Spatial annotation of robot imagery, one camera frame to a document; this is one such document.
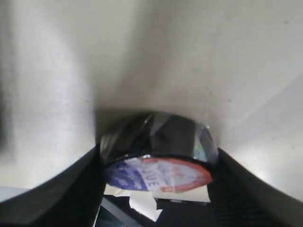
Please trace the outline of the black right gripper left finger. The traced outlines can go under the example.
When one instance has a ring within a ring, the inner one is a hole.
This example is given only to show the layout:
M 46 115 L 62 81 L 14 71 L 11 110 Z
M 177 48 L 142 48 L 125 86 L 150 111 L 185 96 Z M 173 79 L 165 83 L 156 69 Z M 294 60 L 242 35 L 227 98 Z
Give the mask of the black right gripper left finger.
M 92 227 L 106 181 L 95 146 L 42 185 L 0 204 L 2 227 Z

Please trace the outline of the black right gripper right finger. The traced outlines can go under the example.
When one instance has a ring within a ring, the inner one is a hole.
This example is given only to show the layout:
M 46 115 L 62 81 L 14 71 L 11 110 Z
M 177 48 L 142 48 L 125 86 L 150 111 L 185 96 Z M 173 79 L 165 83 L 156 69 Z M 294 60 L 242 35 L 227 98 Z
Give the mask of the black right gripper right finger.
M 207 186 L 221 227 L 301 227 L 303 203 L 262 181 L 222 149 Z

